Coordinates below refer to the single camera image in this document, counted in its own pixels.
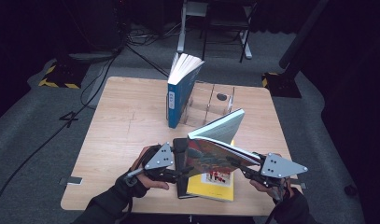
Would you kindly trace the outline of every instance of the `dark background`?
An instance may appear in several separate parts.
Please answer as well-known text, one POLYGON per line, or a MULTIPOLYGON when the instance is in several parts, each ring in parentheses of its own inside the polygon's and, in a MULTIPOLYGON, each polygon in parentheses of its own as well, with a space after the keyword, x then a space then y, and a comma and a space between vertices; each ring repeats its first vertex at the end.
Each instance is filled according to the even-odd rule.
MULTIPOLYGON (((161 2, 162 22, 179 21, 179 14, 166 13, 177 6, 179 12, 181 3, 161 2)), ((261 1, 252 32, 298 33, 316 3, 261 1)), ((27 79, 50 59, 117 46, 114 6, 114 1, 0 0, 0 117, 30 90, 27 79), (87 44, 68 8, 97 46, 87 44)), ((138 19, 142 12, 131 9, 130 19, 144 22, 138 19)), ((380 1, 330 0, 291 63, 322 93, 322 119, 359 189, 365 219, 380 222, 380 1)))

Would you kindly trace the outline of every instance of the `person's left hand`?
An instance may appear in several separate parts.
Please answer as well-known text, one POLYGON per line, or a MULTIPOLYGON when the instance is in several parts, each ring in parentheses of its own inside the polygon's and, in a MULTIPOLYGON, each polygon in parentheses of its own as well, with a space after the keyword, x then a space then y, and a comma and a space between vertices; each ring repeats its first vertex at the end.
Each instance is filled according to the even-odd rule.
MULTIPOLYGON (((141 151, 139 157, 134 161, 134 164, 131 167, 131 171, 133 171, 136 168, 137 163, 139 163, 139 161, 140 161, 140 158, 147 152, 147 150, 149 148, 150 147, 143 147, 143 150, 141 151)), ((146 187, 148 189, 150 189, 150 188, 169 189, 169 185, 166 182, 153 181, 150 178, 146 177, 144 174, 137 175, 136 177, 138 180, 140 180, 140 182, 144 185, 144 187, 146 187)))

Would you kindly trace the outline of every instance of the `gray carpet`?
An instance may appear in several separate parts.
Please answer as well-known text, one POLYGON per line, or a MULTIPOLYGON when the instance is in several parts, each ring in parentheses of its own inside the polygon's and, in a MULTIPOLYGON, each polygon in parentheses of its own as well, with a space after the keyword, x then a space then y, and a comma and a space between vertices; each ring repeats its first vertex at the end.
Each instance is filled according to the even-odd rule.
MULTIPOLYGON (((186 53, 201 55, 198 34, 197 30, 188 32, 186 53)), ((253 59, 243 63, 238 62, 238 50, 227 47, 210 50, 199 79, 260 87, 262 73, 283 71, 278 61, 294 37, 252 34, 249 45, 253 59)), ((133 49, 168 71, 176 44, 174 35, 133 49)), ((81 100, 91 99, 102 84, 100 77, 93 81, 104 75, 101 72, 105 63, 90 67, 81 90, 38 87, 52 61, 28 80, 31 91, 0 118, 0 188, 29 155, 63 127, 59 117, 79 111, 81 100)), ((166 78, 127 49, 113 62, 107 75, 166 78)), ((344 186, 352 184, 352 180, 320 118, 323 98, 304 75, 299 74, 296 81, 302 99, 274 97, 273 100, 292 159, 309 168, 299 178, 308 187, 303 192, 311 213, 322 223, 364 223, 359 199, 344 193, 344 186)), ((97 106, 100 93, 91 105, 97 106)), ((63 128, 12 179, 0 200, 0 223, 70 223, 80 214, 61 208, 64 186, 59 181, 71 175, 93 113, 89 108, 82 110, 78 121, 70 128, 63 128)), ((255 217, 256 223, 263 223, 265 218, 255 217)))

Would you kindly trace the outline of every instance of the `blue book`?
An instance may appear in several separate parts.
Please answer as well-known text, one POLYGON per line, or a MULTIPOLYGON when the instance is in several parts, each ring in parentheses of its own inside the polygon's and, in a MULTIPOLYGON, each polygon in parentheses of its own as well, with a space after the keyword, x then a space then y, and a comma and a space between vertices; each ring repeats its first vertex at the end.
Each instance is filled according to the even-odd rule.
POLYGON ((167 81, 167 117, 169 128, 175 128, 192 93, 202 61, 185 53, 176 53, 167 81))

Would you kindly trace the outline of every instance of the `small label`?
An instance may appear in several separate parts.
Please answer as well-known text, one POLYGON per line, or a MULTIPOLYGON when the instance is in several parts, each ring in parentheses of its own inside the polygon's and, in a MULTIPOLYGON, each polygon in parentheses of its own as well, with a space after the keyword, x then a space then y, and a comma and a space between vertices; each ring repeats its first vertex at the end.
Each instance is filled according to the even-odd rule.
POLYGON ((169 91, 169 109, 175 109, 175 93, 172 91, 169 91))

